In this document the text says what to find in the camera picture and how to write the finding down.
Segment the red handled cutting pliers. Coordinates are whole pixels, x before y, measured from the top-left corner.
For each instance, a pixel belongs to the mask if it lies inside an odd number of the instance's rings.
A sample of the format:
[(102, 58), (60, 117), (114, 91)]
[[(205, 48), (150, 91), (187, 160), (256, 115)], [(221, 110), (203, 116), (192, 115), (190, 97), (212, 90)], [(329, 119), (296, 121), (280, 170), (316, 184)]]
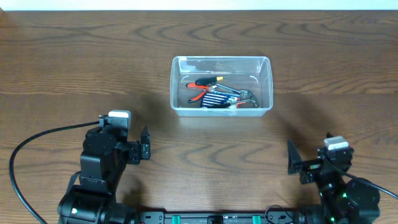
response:
[(192, 95), (188, 99), (188, 103), (196, 103), (197, 101), (200, 101), (206, 93), (213, 91), (215, 88), (214, 85), (197, 85), (195, 83), (187, 83), (186, 87), (189, 90), (193, 90), (195, 93), (195, 95)]

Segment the clear plastic container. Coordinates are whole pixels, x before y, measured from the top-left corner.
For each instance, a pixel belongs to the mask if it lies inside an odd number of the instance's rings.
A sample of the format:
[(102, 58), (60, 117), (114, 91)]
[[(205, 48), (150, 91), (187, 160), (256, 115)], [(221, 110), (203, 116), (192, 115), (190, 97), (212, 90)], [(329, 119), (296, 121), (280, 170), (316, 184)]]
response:
[(271, 61), (265, 56), (176, 56), (170, 105), (179, 116), (263, 116), (272, 109)]

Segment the blue precision screwdriver set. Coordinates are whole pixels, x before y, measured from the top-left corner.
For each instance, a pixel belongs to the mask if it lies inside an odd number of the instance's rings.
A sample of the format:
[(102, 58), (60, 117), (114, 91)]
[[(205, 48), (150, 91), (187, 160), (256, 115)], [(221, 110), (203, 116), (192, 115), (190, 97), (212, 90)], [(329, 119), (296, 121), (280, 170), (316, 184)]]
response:
[(224, 103), (232, 103), (238, 101), (240, 96), (234, 93), (225, 93), (219, 91), (208, 91), (201, 98), (200, 107), (208, 108), (213, 105), (220, 105)]

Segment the small claw hammer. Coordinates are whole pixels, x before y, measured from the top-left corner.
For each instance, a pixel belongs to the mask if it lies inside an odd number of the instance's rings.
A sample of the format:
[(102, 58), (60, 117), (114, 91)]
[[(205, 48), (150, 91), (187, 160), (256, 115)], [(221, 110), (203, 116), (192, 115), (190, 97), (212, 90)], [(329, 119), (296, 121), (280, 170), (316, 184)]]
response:
[(228, 108), (230, 106), (241, 105), (244, 103), (252, 103), (254, 108), (259, 107), (256, 96), (253, 93), (249, 92), (247, 95), (244, 96), (243, 100), (227, 102), (227, 103), (222, 103), (222, 104), (215, 104), (215, 105), (209, 106), (209, 108)]

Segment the silver combination wrench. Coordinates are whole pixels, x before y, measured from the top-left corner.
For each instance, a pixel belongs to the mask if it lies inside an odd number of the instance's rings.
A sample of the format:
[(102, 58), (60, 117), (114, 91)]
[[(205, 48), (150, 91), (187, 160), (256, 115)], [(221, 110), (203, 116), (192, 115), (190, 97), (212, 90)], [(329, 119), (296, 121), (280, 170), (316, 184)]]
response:
[(215, 85), (217, 87), (220, 87), (220, 88), (224, 89), (224, 90), (228, 90), (228, 91), (230, 91), (232, 93), (235, 93), (235, 94), (239, 95), (241, 98), (249, 97), (249, 92), (247, 90), (236, 90), (234, 88), (231, 88), (231, 87), (219, 84), (219, 83), (215, 83)]

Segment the black yellow screwdriver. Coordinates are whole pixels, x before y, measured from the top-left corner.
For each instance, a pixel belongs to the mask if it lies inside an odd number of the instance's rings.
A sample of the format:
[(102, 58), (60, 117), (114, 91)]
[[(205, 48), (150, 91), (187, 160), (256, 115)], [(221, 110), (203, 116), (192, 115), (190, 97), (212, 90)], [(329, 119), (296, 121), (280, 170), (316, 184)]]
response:
[(231, 75), (227, 75), (227, 76), (216, 76), (216, 77), (208, 77), (208, 78), (199, 78), (195, 81), (196, 85), (209, 85), (211, 83), (216, 83), (220, 80), (224, 80), (228, 77), (231, 77)]

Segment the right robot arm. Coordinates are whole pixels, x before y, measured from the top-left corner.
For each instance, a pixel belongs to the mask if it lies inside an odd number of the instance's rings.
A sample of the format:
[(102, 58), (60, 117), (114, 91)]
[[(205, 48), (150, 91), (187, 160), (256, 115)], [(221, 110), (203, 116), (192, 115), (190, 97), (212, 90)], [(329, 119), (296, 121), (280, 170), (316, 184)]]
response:
[(295, 212), (294, 223), (372, 223), (380, 216), (379, 190), (366, 179), (343, 180), (354, 149), (344, 137), (330, 133), (323, 143), (316, 159), (304, 161), (293, 142), (287, 141), (288, 174), (299, 174), (302, 185), (316, 184), (321, 201)]

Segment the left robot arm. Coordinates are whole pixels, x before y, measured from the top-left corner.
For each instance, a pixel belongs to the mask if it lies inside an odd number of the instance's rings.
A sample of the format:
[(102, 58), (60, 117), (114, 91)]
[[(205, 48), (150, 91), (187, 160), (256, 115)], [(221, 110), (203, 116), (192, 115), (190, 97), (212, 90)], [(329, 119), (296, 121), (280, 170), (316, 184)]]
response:
[(137, 141), (127, 140), (128, 128), (106, 125), (85, 134), (81, 170), (69, 182), (58, 205), (59, 223), (139, 223), (136, 209), (118, 203), (116, 191), (128, 164), (150, 159), (147, 128)]

